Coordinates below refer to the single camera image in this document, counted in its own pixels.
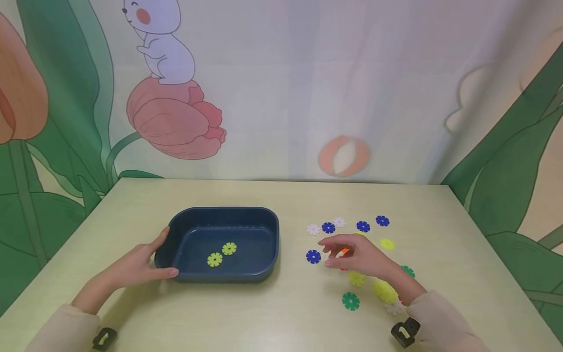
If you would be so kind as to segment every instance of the tray rim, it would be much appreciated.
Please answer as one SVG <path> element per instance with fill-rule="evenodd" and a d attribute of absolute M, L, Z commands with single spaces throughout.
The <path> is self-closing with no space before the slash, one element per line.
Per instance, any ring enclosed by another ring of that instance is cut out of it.
<path fill-rule="evenodd" d="M 179 272 L 178 276 L 172 278 L 174 281 L 181 281 L 182 279 L 189 279 L 189 278 L 202 278 L 202 277 L 214 277 L 214 278 L 220 278 L 220 277 L 225 277 L 225 278 L 232 278 L 232 277 L 247 277 L 247 278 L 255 278 L 255 277 L 261 277 L 265 274 L 267 274 L 268 272 L 271 272 L 272 269 L 274 268 L 274 265 L 276 264 L 276 262 L 278 261 L 278 256 L 279 256 L 279 246 L 280 246 L 280 224 L 279 224 L 279 218 L 276 215 L 276 213 L 274 211 L 272 211 L 271 209 L 268 209 L 266 207 L 232 207 L 232 206 L 228 206 L 228 207 L 190 207 L 187 209 L 182 210 L 181 212 L 179 212 L 178 214 L 174 215 L 173 218 L 170 220 L 170 222 L 168 223 L 168 226 L 172 227 L 172 223 L 174 222 L 175 219 L 177 219 L 178 217 L 180 217 L 183 213 L 185 212 L 189 212 L 192 210 L 201 210 L 201 209 L 208 209 L 208 210 L 217 210 L 217 209 L 221 209 L 221 210 L 228 210 L 228 209 L 247 209 L 247 210 L 251 210 L 251 209 L 256 209 L 256 210 L 264 210 L 268 213 L 270 213 L 271 215 L 273 215 L 274 219 L 275 219 L 275 253 L 274 253 L 274 257 L 272 258 L 272 261 L 265 266 L 264 269 L 262 269 L 261 271 L 257 271 L 255 273 L 245 273 L 245 274 L 231 274 L 231 275 L 225 275 L 225 274 L 220 274 L 220 273 L 183 273 L 183 272 Z M 176 264 L 177 263 L 177 252 L 176 252 L 176 256 L 174 256 L 174 259 L 172 260 L 172 264 Z M 157 263 L 156 258 L 154 261 L 154 265 L 157 268 L 161 268 L 161 266 Z"/>

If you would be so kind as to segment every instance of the cartoon flower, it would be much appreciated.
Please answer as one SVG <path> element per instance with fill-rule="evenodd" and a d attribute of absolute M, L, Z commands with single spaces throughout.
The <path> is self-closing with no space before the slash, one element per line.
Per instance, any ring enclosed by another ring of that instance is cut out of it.
<path fill-rule="evenodd" d="M 47 88 L 24 42 L 0 14 L 0 144 L 37 136 L 47 123 Z"/>
<path fill-rule="evenodd" d="M 348 271 L 348 269 L 343 269 L 340 268 L 340 271 Z"/>
<path fill-rule="evenodd" d="M 203 101 L 195 81 L 160 84 L 146 78 L 127 101 L 133 128 L 164 154 L 178 159 L 205 159 L 217 154 L 226 131 L 219 127 L 221 111 Z"/>
<path fill-rule="evenodd" d="M 369 232 L 369 224 L 365 221 L 358 221 L 356 228 L 362 232 Z"/>
<path fill-rule="evenodd" d="M 307 260 L 311 264 L 317 264 L 320 261 L 320 253 L 312 249 L 307 252 Z"/>
<path fill-rule="evenodd" d="M 336 227 L 332 224 L 332 222 L 325 222 L 323 224 L 323 231 L 326 233 L 333 233 L 336 231 Z"/>
<path fill-rule="evenodd" d="M 341 217 L 335 218 L 332 222 L 338 228 L 343 228 L 344 226 L 346 226 L 346 221 Z"/>
<path fill-rule="evenodd" d="M 311 225 L 307 226 L 307 232 L 310 235 L 313 235 L 313 236 L 318 235 L 319 232 L 320 232 L 320 227 L 318 225 L 311 224 Z"/>
<path fill-rule="evenodd" d="M 356 310 L 360 307 L 360 299 L 355 293 L 346 292 L 342 296 L 342 304 L 347 310 Z"/>
<path fill-rule="evenodd" d="M 387 311 L 392 315 L 399 315 L 403 313 L 403 305 L 399 300 L 395 300 L 395 302 L 391 304 L 384 303 L 383 306 L 387 309 Z"/>
<path fill-rule="evenodd" d="M 376 222 L 379 226 L 389 226 L 390 221 L 386 216 L 378 215 L 376 217 Z"/>
<path fill-rule="evenodd" d="M 382 280 L 373 283 L 373 292 L 380 300 L 387 304 L 392 304 L 399 296 L 391 285 Z"/>
<path fill-rule="evenodd" d="M 395 243 L 388 238 L 383 238 L 381 241 L 379 241 L 379 243 L 381 244 L 381 247 L 385 248 L 388 251 L 395 249 Z"/>
<path fill-rule="evenodd" d="M 405 272 L 406 272 L 407 274 L 409 274 L 410 276 L 415 277 L 415 276 L 414 276 L 414 270 L 413 270 L 413 269 L 409 268 L 409 267 L 406 266 L 406 265 L 401 265 L 401 268 L 402 268 L 403 270 L 405 270 Z"/>
<path fill-rule="evenodd" d="M 223 254 L 226 256 L 232 255 L 236 252 L 236 244 L 233 242 L 227 242 L 223 245 Z"/>
<path fill-rule="evenodd" d="M 348 274 L 348 280 L 352 283 L 352 285 L 360 287 L 364 284 L 365 275 L 352 270 L 350 274 Z"/>
<path fill-rule="evenodd" d="M 214 268 L 223 262 L 223 256 L 220 253 L 211 253 L 207 257 L 207 265 Z"/>

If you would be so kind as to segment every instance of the orange tulip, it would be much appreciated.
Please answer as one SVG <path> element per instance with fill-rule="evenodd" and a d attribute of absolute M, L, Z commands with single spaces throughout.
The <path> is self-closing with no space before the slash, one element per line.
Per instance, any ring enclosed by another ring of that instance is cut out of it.
<path fill-rule="evenodd" d="M 0 144 L 37 136 L 47 123 L 47 88 L 24 42 L 0 13 Z"/>
<path fill-rule="evenodd" d="M 133 128 L 164 154 L 178 159 L 205 159 L 217 154 L 226 131 L 219 127 L 221 111 L 203 101 L 199 85 L 160 84 L 146 78 L 127 101 Z"/>

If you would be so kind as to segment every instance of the cartoon rabbit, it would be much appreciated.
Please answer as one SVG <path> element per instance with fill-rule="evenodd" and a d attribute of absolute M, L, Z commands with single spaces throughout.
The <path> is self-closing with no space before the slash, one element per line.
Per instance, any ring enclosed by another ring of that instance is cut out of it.
<path fill-rule="evenodd" d="M 151 77 L 160 78 L 160 84 L 187 83 L 194 77 L 194 57 L 172 34 L 181 21 L 177 0 L 124 0 L 123 13 L 145 41 L 137 50 L 145 54 Z"/>

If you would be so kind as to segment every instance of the hand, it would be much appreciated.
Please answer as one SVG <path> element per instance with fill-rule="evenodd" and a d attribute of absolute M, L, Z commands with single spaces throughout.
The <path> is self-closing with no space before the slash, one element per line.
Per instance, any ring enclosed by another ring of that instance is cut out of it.
<path fill-rule="evenodd" d="M 399 267 L 367 237 L 360 234 L 327 237 L 322 239 L 319 245 L 324 246 L 324 253 L 330 252 L 325 262 L 328 268 L 351 269 L 364 275 L 388 280 Z M 348 248 L 348 251 L 343 258 L 336 258 L 337 254 L 345 248 Z"/>
<path fill-rule="evenodd" d="M 176 268 L 156 269 L 150 266 L 153 253 L 164 243 L 170 231 L 167 226 L 158 237 L 149 244 L 138 244 L 123 257 L 102 271 L 104 278 L 114 289 L 135 286 L 153 280 L 169 279 L 178 275 Z"/>
<path fill-rule="evenodd" d="M 162 246 L 169 230 L 169 227 L 164 228 L 152 243 L 136 245 L 107 269 L 90 279 L 71 304 L 84 313 L 97 314 L 118 288 L 177 276 L 178 269 L 155 269 L 150 266 L 150 257 Z"/>

